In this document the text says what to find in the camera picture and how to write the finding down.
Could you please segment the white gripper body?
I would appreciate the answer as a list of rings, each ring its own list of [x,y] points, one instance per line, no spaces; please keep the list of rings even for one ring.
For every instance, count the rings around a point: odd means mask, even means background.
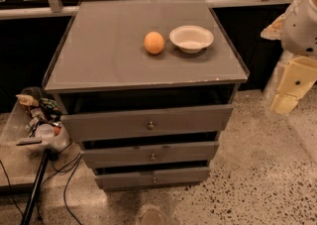
[[[317,81],[317,59],[299,56],[285,67],[278,86],[280,94],[301,99]]]

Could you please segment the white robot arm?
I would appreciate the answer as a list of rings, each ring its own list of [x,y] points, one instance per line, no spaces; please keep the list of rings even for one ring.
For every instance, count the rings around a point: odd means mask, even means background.
[[[261,37],[280,40],[282,48],[293,54],[270,105],[277,114],[289,114],[317,81],[317,0],[293,0]]]

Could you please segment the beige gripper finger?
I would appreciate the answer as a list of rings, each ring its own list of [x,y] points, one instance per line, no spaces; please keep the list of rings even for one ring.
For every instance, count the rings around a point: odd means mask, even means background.
[[[298,104],[296,97],[287,94],[276,94],[272,100],[270,110],[276,114],[289,114]]]

